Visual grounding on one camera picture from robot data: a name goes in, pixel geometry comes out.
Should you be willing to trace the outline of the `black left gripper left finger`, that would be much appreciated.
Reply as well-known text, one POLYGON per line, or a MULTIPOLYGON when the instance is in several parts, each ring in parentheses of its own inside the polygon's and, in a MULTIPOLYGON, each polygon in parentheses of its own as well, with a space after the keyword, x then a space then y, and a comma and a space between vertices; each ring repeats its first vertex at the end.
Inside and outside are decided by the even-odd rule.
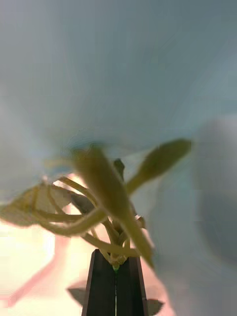
POLYGON ((91 255, 82 315, 115 315, 115 272, 98 249, 91 255))

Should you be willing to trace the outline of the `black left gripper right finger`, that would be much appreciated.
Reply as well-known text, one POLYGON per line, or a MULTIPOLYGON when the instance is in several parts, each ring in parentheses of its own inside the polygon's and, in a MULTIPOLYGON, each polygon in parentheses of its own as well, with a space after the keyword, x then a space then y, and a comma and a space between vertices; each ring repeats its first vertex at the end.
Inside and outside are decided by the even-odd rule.
POLYGON ((148 315, 148 305, 140 258, 129 257, 118 270, 117 315, 148 315))

